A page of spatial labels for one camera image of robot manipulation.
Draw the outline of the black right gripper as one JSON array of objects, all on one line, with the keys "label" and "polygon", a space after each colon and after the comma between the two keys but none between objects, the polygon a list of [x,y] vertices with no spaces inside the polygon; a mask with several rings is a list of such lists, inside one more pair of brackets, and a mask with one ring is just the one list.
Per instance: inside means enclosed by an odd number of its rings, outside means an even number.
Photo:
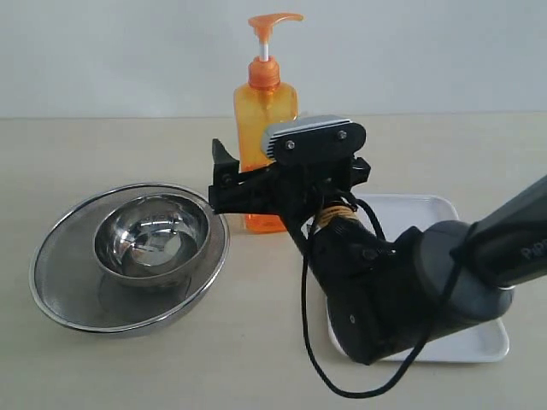
[{"label": "black right gripper", "polygon": [[209,204],[216,214],[266,214],[280,217],[293,239],[324,208],[347,204],[356,210],[351,189],[368,180],[371,167],[361,157],[308,165],[278,162],[245,173],[218,138],[212,140],[213,184]]}]

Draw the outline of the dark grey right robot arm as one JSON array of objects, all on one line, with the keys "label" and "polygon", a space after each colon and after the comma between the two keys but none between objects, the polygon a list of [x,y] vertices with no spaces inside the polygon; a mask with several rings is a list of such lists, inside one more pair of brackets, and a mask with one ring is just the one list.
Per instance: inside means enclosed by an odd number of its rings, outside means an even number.
[{"label": "dark grey right robot arm", "polygon": [[295,143],[265,167],[241,172],[212,143],[209,202],[218,214],[280,217],[326,296],[344,353],[370,365],[498,319],[518,284],[546,274],[546,182],[540,179],[484,219],[444,220],[385,237],[352,193],[370,167],[359,143]]}]

